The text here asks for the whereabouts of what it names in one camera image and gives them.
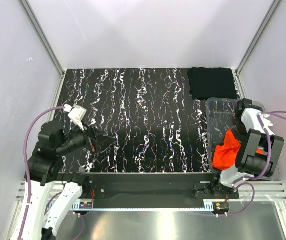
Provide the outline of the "orange t shirt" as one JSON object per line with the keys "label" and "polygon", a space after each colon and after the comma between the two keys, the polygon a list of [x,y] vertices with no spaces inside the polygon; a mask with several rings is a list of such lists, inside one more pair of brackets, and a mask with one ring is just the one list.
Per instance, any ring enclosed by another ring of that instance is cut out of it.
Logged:
{"label": "orange t shirt", "polygon": [[231,166],[236,165],[240,167],[240,163],[244,163],[249,157],[245,151],[246,143],[249,143],[250,133],[255,132],[255,130],[249,130],[244,135],[244,141],[241,144],[240,141],[234,136],[231,130],[228,130],[225,134],[222,145],[217,145],[214,151],[214,156],[212,160],[212,167],[223,171],[229,169]]}

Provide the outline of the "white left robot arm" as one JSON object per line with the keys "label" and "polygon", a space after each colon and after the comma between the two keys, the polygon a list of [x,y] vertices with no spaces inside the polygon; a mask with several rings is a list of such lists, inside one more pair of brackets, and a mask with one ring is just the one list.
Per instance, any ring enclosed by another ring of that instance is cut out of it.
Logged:
{"label": "white left robot arm", "polygon": [[48,207],[50,193],[63,167],[62,157],[75,150],[87,149],[100,154],[115,144],[116,139],[93,126],[74,127],[64,133],[57,121],[41,126],[38,142],[27,161],[25,193],[13,240],[54,240],[58,230],[78,198],[93,195],[90,178],[83,173],[72,175],[58,199]]}

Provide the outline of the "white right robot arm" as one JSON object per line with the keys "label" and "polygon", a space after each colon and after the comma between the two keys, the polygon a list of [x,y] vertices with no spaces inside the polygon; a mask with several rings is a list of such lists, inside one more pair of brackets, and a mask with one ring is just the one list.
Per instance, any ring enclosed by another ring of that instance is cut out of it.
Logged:
{"label": "white right robot arm", "polygon": [[270,177],[277,165],[284,139],[271,131],[269,116],[281,117],[280,111],[264,112],[249,99],[237,102],[235,126],[216,146],[213,164],[219,173],[210,185],[210,194],[221,198],[247,180]]}

